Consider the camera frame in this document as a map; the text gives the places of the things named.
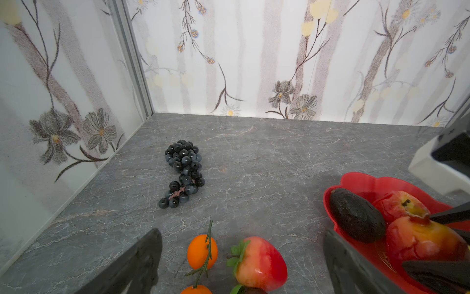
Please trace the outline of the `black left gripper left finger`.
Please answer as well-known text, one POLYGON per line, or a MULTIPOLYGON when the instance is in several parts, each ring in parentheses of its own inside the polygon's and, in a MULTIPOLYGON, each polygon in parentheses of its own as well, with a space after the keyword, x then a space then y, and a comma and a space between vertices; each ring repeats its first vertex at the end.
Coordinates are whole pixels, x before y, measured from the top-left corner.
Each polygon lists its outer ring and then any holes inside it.
POLYGON ((162 234, 150 230, 111 265, 77 290, 78 294, 148 294, 157 285, 162 234))

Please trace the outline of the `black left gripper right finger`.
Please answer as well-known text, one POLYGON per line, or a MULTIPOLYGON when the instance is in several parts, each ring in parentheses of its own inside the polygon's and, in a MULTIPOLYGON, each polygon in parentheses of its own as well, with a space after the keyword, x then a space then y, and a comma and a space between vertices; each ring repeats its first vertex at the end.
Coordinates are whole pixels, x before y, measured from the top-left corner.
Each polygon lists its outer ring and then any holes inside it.
POLYGON ((336 294, 404 292, 332 229, 325 231, 323 252, 336 294))

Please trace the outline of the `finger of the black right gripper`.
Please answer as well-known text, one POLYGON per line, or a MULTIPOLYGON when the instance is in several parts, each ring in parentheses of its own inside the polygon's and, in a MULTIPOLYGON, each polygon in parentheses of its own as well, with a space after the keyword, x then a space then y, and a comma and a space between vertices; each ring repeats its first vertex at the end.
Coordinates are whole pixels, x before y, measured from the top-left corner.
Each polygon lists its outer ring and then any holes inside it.
POLYGON ((468 261, 407 261, 405 272, 415 281, 436 294, 468 294, 470 263, 468 261))
POLYGON ((470 220, 470 202, 430 216, 430 220, 446 225, 470 220))

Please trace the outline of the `red flower-shaped plate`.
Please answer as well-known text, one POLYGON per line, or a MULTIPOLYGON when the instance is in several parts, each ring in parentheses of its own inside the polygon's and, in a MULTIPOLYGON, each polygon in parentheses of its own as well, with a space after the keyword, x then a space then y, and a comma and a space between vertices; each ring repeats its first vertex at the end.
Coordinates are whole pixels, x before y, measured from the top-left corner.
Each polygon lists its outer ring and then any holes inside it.
POLYGON ((351 172, 324 193, 323 247, 338 294, 467 294, 470 206, 391 177, 351 172))

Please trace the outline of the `dark red wrinkled fruit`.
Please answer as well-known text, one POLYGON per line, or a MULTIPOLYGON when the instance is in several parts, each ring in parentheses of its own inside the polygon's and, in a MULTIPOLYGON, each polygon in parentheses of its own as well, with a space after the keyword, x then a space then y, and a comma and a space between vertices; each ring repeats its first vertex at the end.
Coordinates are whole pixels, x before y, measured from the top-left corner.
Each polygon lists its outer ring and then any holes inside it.
POLYGON ((416 222, 402 217, 392 222, 386 230, 386 254, 398 270, 403 262, 468 261, 467 242, 453 229, 437 222, 416 222))

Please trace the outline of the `black avocado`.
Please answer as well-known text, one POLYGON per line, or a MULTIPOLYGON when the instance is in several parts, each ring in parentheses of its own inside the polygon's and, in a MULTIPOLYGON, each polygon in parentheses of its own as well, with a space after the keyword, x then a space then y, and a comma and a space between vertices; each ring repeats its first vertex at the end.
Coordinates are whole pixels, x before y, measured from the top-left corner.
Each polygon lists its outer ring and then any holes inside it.
POLYGON ((329 208, 337 225, 356 241, 374 243, 386 234, 382 214, 369 201, 347 189, 331 192, 329 208))

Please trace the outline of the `red apple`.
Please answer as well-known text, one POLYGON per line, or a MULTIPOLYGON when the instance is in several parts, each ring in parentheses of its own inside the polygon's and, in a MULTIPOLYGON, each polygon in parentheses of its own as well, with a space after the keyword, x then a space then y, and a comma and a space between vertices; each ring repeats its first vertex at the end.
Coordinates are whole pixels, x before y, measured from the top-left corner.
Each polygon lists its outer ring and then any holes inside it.
POLYGON ((387 225, 403 217, 424 223, 429 220, 428 208, 416 197, 405 191, 392 191, 373 202, 387 225))

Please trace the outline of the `red strawberry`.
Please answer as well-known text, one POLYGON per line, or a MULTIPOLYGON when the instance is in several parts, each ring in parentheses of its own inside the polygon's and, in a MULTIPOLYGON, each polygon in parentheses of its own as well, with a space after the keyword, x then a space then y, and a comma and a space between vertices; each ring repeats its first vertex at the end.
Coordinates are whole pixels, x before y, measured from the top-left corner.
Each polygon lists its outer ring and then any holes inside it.
POLYGON ((233 294, 251 289, 271 292, 288 280, 288 269, 281 253, 261 237, 251 236, 231 246, 226 259, 238 282, 231 290, 233 294))

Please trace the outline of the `dark brown avocado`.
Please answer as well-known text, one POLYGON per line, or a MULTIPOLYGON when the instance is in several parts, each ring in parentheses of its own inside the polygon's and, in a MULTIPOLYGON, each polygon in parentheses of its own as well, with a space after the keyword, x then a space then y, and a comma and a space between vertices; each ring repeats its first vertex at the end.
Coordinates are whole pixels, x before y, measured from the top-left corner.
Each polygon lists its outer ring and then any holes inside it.
POLYGON ((268 294, 261 288, 248 287, 242 284, 239 284, 232 288, 230 294, 268 294))

